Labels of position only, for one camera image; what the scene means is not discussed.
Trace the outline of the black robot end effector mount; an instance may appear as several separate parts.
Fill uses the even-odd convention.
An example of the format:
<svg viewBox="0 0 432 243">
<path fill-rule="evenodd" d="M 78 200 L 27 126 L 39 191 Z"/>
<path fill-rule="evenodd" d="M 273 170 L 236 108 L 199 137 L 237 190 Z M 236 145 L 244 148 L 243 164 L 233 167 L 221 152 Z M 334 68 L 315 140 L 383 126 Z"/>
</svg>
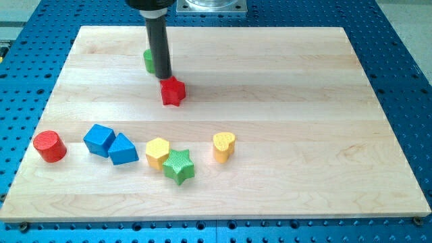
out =
<svg viewBox="0 0 432 243">
<path fill-rule="evenodd" d="M 156 11 L 173 5 L 176 0 L 125 0 L 126 4 L 142 11 Z"/>
</svg>

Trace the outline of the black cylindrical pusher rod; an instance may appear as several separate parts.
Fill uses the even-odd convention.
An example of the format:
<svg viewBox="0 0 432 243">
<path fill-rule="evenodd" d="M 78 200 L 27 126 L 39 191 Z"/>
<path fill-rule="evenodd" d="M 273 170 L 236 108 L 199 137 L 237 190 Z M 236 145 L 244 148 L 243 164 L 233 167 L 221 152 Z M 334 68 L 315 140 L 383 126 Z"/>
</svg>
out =
<svg viewBox="0 0 432 243">
<path fill-rule="evenodd" d="M 169 44 L 167 39 L 165 14 L 167 8 L 158 10 L 140 10 L 146 22 L 146 33 L 153 58 L 155 75 L 161 80 L 172 76 Z"/>
</svg>

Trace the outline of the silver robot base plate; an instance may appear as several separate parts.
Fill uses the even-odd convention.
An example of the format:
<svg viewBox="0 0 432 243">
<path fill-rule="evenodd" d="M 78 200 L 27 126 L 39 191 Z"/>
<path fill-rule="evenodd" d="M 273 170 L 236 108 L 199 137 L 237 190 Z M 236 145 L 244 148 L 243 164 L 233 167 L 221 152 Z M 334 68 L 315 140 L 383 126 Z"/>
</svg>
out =
<svg viewBox="0 0 432 243">
<path fill-rule="evenodd" d="M 177 0 L 178 14 L 245 14 L 247 0 Z"/>
</svg>

